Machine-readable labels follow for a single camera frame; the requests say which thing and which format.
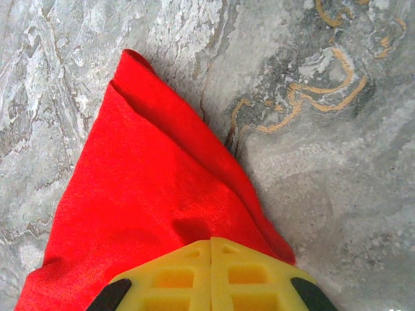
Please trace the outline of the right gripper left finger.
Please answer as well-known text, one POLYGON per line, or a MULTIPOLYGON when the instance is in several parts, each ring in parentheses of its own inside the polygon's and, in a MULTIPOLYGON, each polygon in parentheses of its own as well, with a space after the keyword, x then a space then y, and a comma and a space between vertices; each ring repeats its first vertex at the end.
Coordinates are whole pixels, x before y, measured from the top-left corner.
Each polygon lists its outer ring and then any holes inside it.
POLYGON ((211 246, 200 240, 124 271, 93 300, 94 310, 211 310, 211 246))

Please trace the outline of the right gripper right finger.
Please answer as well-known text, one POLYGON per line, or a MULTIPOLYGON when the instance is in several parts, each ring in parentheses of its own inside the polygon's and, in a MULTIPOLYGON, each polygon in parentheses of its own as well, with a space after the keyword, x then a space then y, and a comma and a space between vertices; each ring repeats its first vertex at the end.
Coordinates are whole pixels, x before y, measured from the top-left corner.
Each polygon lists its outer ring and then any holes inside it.
POLYGON ((224 238, 211 239, 212 310, 336 310, 296 266, 224 238))

